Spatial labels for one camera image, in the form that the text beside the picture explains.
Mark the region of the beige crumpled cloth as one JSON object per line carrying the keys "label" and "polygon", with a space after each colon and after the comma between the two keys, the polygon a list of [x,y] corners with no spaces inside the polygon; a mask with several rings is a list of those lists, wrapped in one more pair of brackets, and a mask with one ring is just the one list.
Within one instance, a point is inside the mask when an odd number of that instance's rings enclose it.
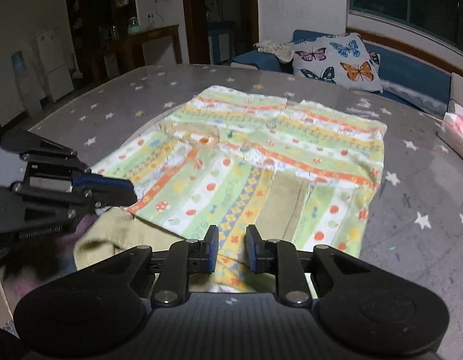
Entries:
{"label": "beige crumpled cloth", "polygon": [[255,43],[254,48],[260,53],[274,55],[280,63],[290,63],[293,60],[294,51],[287,44],[265,40]]}

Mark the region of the wooden side table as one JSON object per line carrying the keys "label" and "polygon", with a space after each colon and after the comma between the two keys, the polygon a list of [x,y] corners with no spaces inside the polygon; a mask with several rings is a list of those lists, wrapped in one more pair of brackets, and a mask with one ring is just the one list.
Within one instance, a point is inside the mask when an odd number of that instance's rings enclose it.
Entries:
{"label": "wooden side table", "polygon": [[144,66],[146,63],[146,51],[150,51],[152,46],[161,46],[166,41],[171,43],[174,62],[182,64],[179,26],[174,24],[145,30],[116,41],[117,55],[121,58],[120,69],[123,72],[129,72]]}

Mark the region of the dark wooden door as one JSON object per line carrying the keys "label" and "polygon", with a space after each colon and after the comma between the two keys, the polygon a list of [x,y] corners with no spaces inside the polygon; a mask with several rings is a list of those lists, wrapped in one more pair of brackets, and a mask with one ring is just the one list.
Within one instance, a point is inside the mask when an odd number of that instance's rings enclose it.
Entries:
{"label": "dark wooden door", "polygon": [[258,0],[182,0],[191,64],[227,64],[259,40]]}

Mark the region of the colourful patterned child garment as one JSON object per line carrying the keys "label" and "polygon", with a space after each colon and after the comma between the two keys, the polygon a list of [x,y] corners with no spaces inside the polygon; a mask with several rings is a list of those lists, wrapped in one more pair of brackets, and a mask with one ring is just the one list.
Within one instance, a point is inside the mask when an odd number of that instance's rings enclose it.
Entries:
{"label": "colourful patterned child garment", "polygon": [[357,257],[380,187],[379,121],[317,102],[211,86],[95,164],[130,180],[137,202],[111,208],[75,244],[83,269],[137,245],[164,250],[218,227],[218,260],[206,289],[249,292],[248,225],[298,250],[329,245]]}

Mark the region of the grey star tablecloth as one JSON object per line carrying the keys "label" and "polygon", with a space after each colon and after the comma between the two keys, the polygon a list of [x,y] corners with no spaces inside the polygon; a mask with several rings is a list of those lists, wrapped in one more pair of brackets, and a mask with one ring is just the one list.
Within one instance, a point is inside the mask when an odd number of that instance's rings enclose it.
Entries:
{"label": "grey star tablecloth", "polygon": [[[387,126],[380,187],[357,257],[312,250],[310,307],[281,304],[273,275],[249,292],[206,289],[152,306],[158,275],[139,244],[83,269],[75,244],[111,208],[75,232],[7,253],[0,275],[13,329],[0,359],[463,359],[463,159],[434,117],[384,97],[283,73],[232,67],[139,67],[72,100],[27,130],[67,146],[92,172],[135,133],[211,86],[317,102]],[[13,289],[20,271],[34,283]]]}

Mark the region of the white refrigerator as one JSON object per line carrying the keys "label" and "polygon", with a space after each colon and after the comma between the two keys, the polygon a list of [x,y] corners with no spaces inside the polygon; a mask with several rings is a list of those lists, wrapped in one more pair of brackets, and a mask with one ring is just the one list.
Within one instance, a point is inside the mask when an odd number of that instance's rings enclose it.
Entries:
{"label": "white refrigerator", "polygon": [[35,34],[38,57],[44,72],[47,96],[56,102],[74,90],[60,34],[50,29]]}

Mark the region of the butterfly print pillow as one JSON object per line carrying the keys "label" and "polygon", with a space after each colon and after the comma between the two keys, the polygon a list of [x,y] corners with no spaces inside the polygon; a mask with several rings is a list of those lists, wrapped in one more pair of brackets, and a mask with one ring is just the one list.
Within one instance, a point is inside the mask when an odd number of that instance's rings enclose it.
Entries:
{"label": "butterfly print pillow", "polygon": [[380,93],[380,56],[369,52],[358,33],[325,35],[314,41],[296,41],[292,67],[296,76],[337,84],[349,89]]}

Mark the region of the grey cushion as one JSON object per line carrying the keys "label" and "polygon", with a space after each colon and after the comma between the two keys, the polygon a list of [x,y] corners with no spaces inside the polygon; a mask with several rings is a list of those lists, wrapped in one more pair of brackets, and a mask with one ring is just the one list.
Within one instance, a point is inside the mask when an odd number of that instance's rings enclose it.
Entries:
{"label": "grey cushion", "polygon": [[450,99],[463,106],[463,77],[456,73],[451,76]]}

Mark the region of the dark shelving cabinet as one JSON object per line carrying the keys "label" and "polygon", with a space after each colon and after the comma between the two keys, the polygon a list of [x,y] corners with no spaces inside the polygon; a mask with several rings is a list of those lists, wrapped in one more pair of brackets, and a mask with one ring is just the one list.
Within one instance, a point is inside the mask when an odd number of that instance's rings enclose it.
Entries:
{"label": "dark shelving cabinet", "polygon": [[129,20],[137,16],[135,0],[66,0],[74,55],[83,78],[104,78],[104,48],[128,34]]}

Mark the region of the pink tissue pack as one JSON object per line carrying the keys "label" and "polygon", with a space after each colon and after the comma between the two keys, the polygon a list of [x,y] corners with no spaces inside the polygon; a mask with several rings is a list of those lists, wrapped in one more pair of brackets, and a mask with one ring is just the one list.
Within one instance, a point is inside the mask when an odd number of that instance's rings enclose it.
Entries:
{"label": "pink tissue pack", "polygon": [[463,158],[463,106],[454,103],[453,111],[445,113],[438,136]]}

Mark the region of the blue sofa bench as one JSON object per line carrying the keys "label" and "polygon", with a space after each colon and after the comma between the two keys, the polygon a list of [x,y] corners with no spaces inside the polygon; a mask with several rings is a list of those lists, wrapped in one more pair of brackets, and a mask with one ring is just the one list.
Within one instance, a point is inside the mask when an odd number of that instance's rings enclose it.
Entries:
{"label": "blue sofa bench", "polygon": [[331,35],[295,30],[285,44],[291,61],[256,49],[232,60],[239,68],[298,77],[379,94],[437,118],[449,111],[451,74],[398,51],[373,45],[359,33]]}

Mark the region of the water dispenser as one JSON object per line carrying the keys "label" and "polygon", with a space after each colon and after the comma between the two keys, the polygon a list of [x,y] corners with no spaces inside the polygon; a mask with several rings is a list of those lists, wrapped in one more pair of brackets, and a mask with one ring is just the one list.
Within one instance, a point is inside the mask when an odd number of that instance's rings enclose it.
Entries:
{"label": "water dispenser", "polygon": [[44,98],[44,93],[37,78],[28,69],[22,51],[14,53],[11,59],[21,102],[28,116],[34,118],[42,110],[40,101]]}

